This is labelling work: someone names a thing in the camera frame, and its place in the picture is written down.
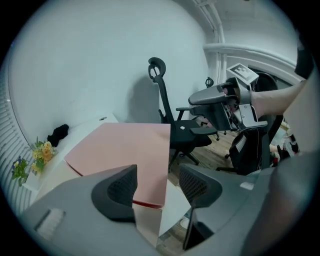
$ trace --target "chair seat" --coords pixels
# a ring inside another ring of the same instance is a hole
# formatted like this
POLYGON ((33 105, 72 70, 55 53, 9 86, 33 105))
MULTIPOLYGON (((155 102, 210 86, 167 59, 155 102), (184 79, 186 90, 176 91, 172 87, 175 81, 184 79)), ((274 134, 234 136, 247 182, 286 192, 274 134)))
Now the chair seat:
POLYGON ((175 132, 171 130, 170 148, 179 151, 191 152, 194 147, 204 147, 212 143, 207 135, 193 135, 190 132, 191 128, 199 128, 195 120, 179 120, 174 121, 175 132))

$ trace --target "black office chair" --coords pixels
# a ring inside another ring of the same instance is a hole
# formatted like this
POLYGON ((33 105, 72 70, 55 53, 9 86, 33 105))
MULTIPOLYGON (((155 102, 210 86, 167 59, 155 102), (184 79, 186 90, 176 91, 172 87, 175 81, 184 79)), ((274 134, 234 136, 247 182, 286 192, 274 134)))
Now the black office chair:
MULTIPOLYGON (((256 72, 259 79, 254 87, 256 92, 277 90, 275 79, 268 73, 256 72)), ((270 166, 270 142, 273 140, 283 120, 282 115, 264 115, 259 121, 267 121, 264 129, 241 132, 232 142, 229 154, 233 168, 218 167, 217 171, 235 172, 248 175, 270 166)))
POLYGON ((149 59, 149 77, 152 79, 154 83, 157 83, 160 90, 160 95, 165 111, 165 116, 162 114, 159 109, 159 114, 161 118, 161 122, 163 124, 170 124, 170 149, 175 149, 175 153, 169 163, 169 168, 173 164, 174 160, 178 156, 179 152, 182 152, 182 155, 187 156, 192 161, 195 162, 196 165, 199 164, 199 161, 191 154, 191 152, 196 147, 204 147, 208 146, 212 143, 211 139, 208 135, 213 135, 217 133, 217 130, 213 127, 200 127, 195 120, 181 120, 185 111, 189 111, 189 107, 179 107, 176 110, 179 111, 179 116, 177 120, 174 120, 172 115, 165 81, 163 80, 163 76, 166 72, 166 64, 157 57, 152 57, 149 59), (151 70, 154 71, 155 76, 153 77, 151 74, 151 70))

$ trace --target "white desk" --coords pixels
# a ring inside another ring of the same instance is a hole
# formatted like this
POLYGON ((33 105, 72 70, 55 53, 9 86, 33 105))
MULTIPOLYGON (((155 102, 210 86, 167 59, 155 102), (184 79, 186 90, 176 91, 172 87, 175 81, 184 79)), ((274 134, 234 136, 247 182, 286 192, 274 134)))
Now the white desk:
POLYGON ((43 184, 46 182, 48 177, 53 179, 53 171, 56 166, 64 160, 66 154, 69 153, 70 150, 74 148, 83 138, 85 138, 88 134, 90 134, 93 130, 98 128, 102 123, 118 123, 118 120, 113 114, 106 114, 104 116, 97 116, 87 122, 84 122, 75 127, 71 127, 68 130, 68 135, 60 140, 58 146, 56 147, 58 153, 52 158, 52 160, 45 166, 43 173, 37 175, 39 178, 39 188, 37 190, 32 191, 30 203, 32 204, 39 190, 42 188, 43 184))
MULTIPOLYGON (((78 178, 79 175, 64 161, 65 155, 102 123, 116 122, 117 119, 113 115, 108 115, 105 120, 99 121, 99 118, 95 118, 70 128, 68 136, 62 139, 57 147, 57 155, 47 164, 43 174, 41 174, 39 190, 32 192, 31 203, 43 197, 59 184, 78 178)), ((182 191, 170 181, 167 181, 165 204, 162 209, 144 207, 138 204, 132 206, 137 229, 154 247, 157 245, 158 237, 174 226, 190 207, 182 191)))

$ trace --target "black cloth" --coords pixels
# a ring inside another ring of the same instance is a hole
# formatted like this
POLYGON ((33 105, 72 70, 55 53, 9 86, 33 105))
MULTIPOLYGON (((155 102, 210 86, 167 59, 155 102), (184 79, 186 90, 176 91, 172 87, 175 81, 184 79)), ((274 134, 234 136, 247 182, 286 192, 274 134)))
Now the black cloth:
POLYGON ((51 142, 53 147, 58 146, 60 140, 65 138, 68 135, 69 126, 67 124, 63 124, 60 127, 57 127, 53 130, 52 135, 48 135, 46 138, 48 142, 51 142))

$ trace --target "pink desk surface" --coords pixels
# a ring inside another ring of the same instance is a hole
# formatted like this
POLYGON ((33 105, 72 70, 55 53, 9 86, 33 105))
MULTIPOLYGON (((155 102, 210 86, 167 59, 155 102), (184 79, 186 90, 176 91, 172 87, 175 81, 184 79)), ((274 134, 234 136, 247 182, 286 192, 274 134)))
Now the pink desk surface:
POLYGON ((151 207, 165 204, 170 125, 103 123, 80 141, 64 160, 80 175, 137 165, 133 201, 151 207))

